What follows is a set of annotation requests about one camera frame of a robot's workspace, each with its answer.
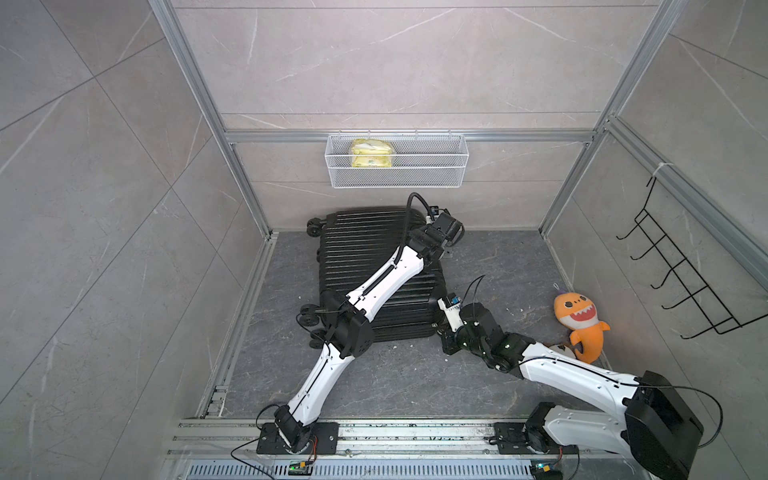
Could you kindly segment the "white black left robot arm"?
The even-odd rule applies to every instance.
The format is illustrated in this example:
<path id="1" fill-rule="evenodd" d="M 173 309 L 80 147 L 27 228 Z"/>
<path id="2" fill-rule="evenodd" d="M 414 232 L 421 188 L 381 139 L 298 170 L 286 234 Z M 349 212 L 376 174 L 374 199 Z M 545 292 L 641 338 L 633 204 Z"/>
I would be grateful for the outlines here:
<path id="1" fill-rule="evenodd" d="M 374 342 L 372 326 L 383 305 L 425 267 L 440 260 L 458 243 L 464 225 L 447 209 L 429 205 L 417 192 L 408 196 L 397 248 L 367 280 L 342 294 L 328 289 L 320 304 L 305 308 L 297 319 L 318 318 L 324 332 L 310 334 L 321 343 L 321 354 L 299 391 L 285 404 L 276 404 L 274 420 L 265 426 L 281 448 L 301 453 L 313 441 L 314 424 L 345 369 Z"/>

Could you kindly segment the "yellow packet in basket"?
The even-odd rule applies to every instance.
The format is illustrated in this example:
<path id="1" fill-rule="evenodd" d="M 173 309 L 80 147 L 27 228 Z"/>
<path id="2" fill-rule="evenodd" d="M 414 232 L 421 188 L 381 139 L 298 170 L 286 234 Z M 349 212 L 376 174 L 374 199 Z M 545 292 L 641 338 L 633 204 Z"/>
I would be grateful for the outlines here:
<path id="1" fill-rule="evenodd" d="M 377 139 L 355 139 L 349 147 L 350 166 L 353 168 L 391 168 L 394 147 Z"/>

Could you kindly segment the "orange shark plush toy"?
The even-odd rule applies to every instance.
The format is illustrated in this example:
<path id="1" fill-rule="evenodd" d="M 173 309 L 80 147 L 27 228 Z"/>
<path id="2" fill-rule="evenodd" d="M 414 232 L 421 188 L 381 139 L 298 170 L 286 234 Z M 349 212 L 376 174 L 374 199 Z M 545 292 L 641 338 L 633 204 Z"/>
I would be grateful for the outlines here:
<path id="1" fill-rule="evenodd" d="M 564 292 L 554 299 L 554 314 L 570 330 L 576 358 L 587 364 L 597 361 L 603 352 L 604 335 L 611 327 L 599 319 L 595 303 L 583 294 Z"/>

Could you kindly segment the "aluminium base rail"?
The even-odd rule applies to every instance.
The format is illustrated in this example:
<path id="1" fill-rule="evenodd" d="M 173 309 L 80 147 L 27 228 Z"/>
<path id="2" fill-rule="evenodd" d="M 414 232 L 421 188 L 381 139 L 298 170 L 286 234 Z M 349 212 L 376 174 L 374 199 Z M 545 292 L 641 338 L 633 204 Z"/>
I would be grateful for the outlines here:
<path id="1" fill-rule="evenodd" d="M 636 461 L 585 447 L 538 454 L 503 419 L 333 419 L 317 447 L 277 453 L 251 419 L 179 423 L 161 479 L 648 479 Z"/>

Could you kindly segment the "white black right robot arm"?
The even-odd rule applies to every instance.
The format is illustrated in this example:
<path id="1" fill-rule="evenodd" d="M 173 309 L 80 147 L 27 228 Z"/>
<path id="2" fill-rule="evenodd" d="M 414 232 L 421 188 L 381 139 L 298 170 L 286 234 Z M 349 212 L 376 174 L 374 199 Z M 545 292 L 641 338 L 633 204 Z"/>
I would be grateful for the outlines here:
<path id="1" fill-rule="evenodd" d="M 494 371 L 548 385 L 592 405 L 592 410 L 541 402 L 526 420 L 528 447 L 585 447 L 632 457 L 660 479 L 686 479 L 706 447 L 703 424 L 681 396 L 681 387 L 647 371 L 633 376 L 582 362 L 522 334 L 505 332 L 480 303 L 444 297 L 438 306 L 442 349 L 480 358 Z"/>

